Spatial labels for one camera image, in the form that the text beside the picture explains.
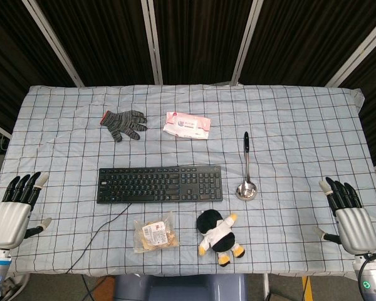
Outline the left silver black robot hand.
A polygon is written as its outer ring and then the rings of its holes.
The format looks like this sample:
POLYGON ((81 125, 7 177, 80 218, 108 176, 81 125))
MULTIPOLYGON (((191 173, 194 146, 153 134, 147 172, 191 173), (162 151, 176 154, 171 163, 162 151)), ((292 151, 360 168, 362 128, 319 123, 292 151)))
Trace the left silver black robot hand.
POLYGON ((36 227, 28 228, 31 213, 48 176, 47 172, 16 176, 8 184, 0 202, 0 249, 15 249, 23 240, 41 233, 50 225, 52 219, 46 218, 36 227))

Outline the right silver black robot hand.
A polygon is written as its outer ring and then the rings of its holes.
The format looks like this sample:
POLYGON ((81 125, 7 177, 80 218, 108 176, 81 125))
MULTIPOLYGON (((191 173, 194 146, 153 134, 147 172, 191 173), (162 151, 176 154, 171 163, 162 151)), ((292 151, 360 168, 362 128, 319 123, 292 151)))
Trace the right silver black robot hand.
POLYGON ((319 186, 327 198, 337 224, 338 234, 329 234, 314 227, 314 232, 325 241, 342 245, 351 255, 364 255, 376 250, 376 232, 356 190, 347 182, 326 177, 319 186))

